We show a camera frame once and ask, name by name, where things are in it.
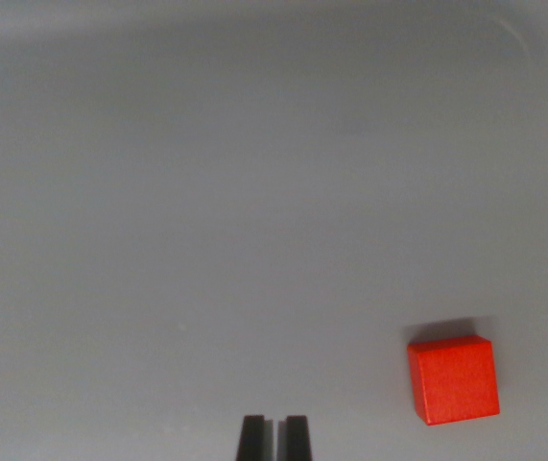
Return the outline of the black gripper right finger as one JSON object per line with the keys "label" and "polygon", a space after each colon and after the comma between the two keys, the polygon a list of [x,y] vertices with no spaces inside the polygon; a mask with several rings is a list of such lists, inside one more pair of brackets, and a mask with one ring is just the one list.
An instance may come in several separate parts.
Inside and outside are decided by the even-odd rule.
{"label": "black gripper right finger", "polygon": [[308,418],[305,415],[287,416],[277,426],[277,461],[312,461]]}

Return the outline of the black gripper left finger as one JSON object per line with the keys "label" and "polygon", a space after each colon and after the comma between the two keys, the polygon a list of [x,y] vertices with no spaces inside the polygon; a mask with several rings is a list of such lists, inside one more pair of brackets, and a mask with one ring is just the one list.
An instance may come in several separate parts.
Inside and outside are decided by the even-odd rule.
{"label": "black gripper left finger", "polygon": [[271,461],[274,456],[273,421],[264,415],[244,417],[236,461]]}

